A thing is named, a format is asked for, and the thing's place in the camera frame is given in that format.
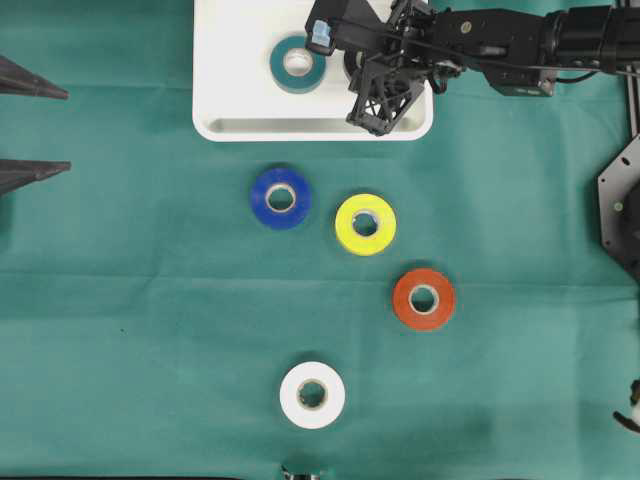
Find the orange tape roll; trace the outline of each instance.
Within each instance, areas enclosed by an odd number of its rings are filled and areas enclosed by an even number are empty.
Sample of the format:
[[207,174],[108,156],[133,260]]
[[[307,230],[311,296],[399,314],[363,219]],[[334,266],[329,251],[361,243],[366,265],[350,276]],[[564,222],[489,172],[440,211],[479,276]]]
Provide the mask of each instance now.
[[[411,301],[420,289],[428,290],[432,304],[418,309]],[[393,289],[393,311],[398,319],[413,330],[430,332],[449,321],[456,307],[456,291],[451,282],[440,272],[430,268],[411,270],[398,280]]]

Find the white tray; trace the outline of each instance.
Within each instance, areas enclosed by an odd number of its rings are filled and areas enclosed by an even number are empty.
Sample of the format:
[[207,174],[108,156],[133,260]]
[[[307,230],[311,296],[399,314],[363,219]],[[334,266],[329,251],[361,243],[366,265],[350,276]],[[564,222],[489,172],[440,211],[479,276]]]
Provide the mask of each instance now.
[[[386,20],[391,0],[371,2]],[[304,34],[313,0],[195,0],[193,124],[219,142],[302,140],[415,140],[431,128],[428,88],[396,129],[374,137],[346,123],[355,94],[347,90],[342,52],[327,58],[325,78],[306,94],[286,93],[273,81],[273,47]]]

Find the yellow tape roll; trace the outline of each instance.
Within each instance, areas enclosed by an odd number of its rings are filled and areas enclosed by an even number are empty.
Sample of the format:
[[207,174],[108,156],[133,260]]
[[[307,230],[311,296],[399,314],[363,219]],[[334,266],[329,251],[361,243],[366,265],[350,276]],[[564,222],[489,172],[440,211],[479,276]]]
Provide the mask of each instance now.
[[[357,215],[368,214],[376,222],[376,231],[369,236],[355,231]],[[336,215],[336,236],[342,246],[355,255],[368,257],[380,253],[391,244],[396,234],[396,215],[382,198],[368,193],[348,198]]]

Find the green cloth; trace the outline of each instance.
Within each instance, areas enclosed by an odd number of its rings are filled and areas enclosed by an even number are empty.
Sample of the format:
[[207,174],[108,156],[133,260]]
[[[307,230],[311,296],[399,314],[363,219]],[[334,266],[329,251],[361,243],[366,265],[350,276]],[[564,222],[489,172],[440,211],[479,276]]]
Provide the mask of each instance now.
[[[638,374],[637,288],[599,246],[594,181],[628,141],[622,80],[542,100],[468,73],[415,142],[212,143],[191,122],[191,2],[2,7],[0,53],[71,98],[0,97],[0,155],[73,170],[0,199],[0,474],[637,477],[640,438],[611,418]],[[275,232],[248,191],[283,159],[314,205]],[[398,218],[371,258],[332,227],[361,191]],[[392,313],[414,265],[455,283],[437,333]],[[320,431],[278,401],[310,359],[347,388]]]

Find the black robotic arm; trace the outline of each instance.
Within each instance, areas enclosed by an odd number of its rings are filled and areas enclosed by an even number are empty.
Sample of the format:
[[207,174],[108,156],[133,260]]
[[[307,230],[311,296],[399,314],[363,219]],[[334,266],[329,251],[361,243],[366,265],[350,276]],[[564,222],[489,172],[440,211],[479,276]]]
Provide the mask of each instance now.
[[[344,50],[358,95],[347,121],[390,133],[429,82],[436,94],[466,69],[503,95],[551,96],[556,82],[598,72],[628,75],[640,61],[640,8],[582,7],[544,17],[504,9],[436,12],[423,0],[394,0],[386,22],[367,0],[316,0],[307,48]],[[579,71],[577,79],[559,71]]]

